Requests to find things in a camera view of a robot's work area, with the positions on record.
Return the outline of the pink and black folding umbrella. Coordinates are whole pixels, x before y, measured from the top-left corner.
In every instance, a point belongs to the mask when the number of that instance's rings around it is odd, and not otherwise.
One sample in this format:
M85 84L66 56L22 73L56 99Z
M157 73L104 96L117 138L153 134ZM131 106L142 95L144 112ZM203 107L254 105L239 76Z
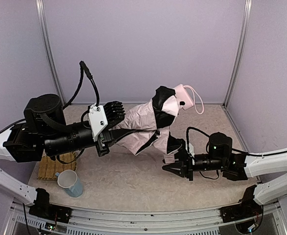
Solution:
M199 115L203 114L203 100L193 87L183 84L173 89L160 86L149 102L126 111L124 120L114 130L127 129L134 132L116 144L135 156L153 146L163 154L166 164L174 163L174 154L182 148L182 144L171 135L170 126L181 109L188 110L192 107Z

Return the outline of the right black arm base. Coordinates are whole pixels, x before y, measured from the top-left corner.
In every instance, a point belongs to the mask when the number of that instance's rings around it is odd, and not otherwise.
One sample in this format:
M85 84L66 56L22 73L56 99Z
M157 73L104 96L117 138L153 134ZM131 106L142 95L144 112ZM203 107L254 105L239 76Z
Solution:
M220 209L223 223L253 217L263 212L263 206L254 201L255 188L256 185L248 187L237 204Z

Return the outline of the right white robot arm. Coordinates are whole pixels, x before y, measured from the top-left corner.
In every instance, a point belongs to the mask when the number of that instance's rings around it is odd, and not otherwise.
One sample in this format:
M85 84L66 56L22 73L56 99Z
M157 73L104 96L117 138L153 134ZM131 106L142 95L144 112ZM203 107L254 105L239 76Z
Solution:
M287 148L264 153L247 153L232 147L232 139L216 132L208 136L207 152L195 154L189 140L182 141L174 163L163 170L193 180L195 171L220 171L231 181L245 181L261 175L282 175L267 183L253 185L245 190L243 200L265 205L287 194Z

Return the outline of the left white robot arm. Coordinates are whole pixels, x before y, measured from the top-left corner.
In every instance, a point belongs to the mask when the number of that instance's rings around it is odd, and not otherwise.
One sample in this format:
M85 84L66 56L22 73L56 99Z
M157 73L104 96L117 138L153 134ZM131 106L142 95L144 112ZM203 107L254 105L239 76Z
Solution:
M39 162L45 153L52 160L65 153L96 147L98 155L129 134L130 129L116 129L125 116L119 101L91 107L87 120L66 125L63 107L56 94L32 98L24 110L24 119L0 131L0 160L17 163ZM45 189L28 186L0 168L0 188L26 206L49 205Z

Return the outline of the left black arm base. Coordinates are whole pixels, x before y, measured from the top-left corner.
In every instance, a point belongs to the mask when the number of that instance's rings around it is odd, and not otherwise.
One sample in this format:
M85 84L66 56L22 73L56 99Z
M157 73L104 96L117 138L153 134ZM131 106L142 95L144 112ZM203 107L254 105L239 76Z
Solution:
M29 207L29 214L54 222L69 223L72 209L65 206L51 204L49 193L43 188L36 189L34 205Z

